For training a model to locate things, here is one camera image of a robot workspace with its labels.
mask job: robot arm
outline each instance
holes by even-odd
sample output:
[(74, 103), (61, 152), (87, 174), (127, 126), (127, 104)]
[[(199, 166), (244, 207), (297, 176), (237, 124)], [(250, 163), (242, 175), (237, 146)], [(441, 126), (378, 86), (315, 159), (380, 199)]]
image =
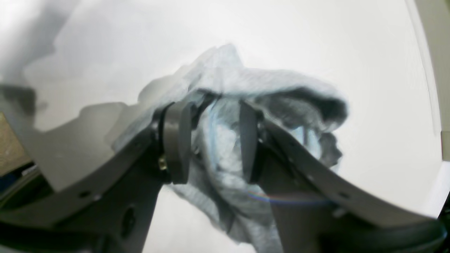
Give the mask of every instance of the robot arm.
[[(54, 193), (34, 171), (0, 198), (0, 244), (39, 253), (140, 253), (159, 190), (187, 182), (191, 130), (201, 108), (166, 105), (152, 123), (89, 177)], [(256, 105), (241, 103), (244, 174), (269, 196), (285, 253), (434, 252), (437, 220), (388, 204), (312, 157)]]

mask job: gray cloth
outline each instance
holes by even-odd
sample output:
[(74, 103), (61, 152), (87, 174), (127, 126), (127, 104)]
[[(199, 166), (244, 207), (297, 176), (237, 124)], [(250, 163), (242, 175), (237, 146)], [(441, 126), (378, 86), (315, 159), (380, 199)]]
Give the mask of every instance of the gray cloth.
[[(345, 99), (331, 85), (297, 72), (246, 68), (232, 45), (207, 51), (183, 68), (182, 75), (176, 75), (180, 78), (170, 93), (130, 125), (114, 143), (115, 150), (150, 123), (158, 106), (182, 99), (201, 104), (199, 90), (216, 94), (192, 133), (188, 184), (170, 187), (235, 241), (251, 243), (259, 253), (281, 253), (270, 204), (253, 198), (249, 192), (264, 194), (262, 189), (243, 179), (239, 100), (261, 105), (268, 117), (289, 129), (313, 156), (336, 169), (342, 154), (331, 132), (347, 117)], [(144, 99), (146, 92), (151, 92), (151, 87), (145, 88), (139, 99)]]

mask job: white surface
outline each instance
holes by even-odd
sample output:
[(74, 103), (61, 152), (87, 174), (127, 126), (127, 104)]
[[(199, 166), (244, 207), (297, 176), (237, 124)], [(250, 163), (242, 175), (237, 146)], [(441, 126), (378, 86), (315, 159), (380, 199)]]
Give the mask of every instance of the white surface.
[(82, 1), (55, 53), (24, 71), (48, 104), (35, 127), (59, 126), (89, 104), (133, 104), (149, 81), (230, 42), (247, 67), (303, 72), (348, 96), (351, 115), (337, 131), (342, 177), (409, 210), (440, 209), (429, 209), (439, 181), (440, 137), (402, 0)]
[[(434, 125), (434, 134), (438, 135), (441, 132), (441, 117), (440, 110), (445, 113), (445, 108), (439, 108), (435, 73), (433, 70), (432, 59), (430, 51), (428, 50), (428, 42), (425, 36), (425, 30), (420, 19), (420, 15), (417, 9), (417, 5), (414, 0), (405, 0), (409, 10), (412, 24), (416, 33), (419, 50), (422, 56), (423, 68), (428, 83), (428, 94), (430, 96), (430, 105), (432, 112), (432, 119)], [(431, 217), (438, 217), (440, 210), (444, 205), (447, 195), (450, 191), (450, 163), (442, 162), (439, 173), (433, 182), (433, 187), (430, 190), (427, 200), (422, 207), (424, 214)]]
[(211, 226), (206, 215), (163, 187), (143, 253), (255, 253)]

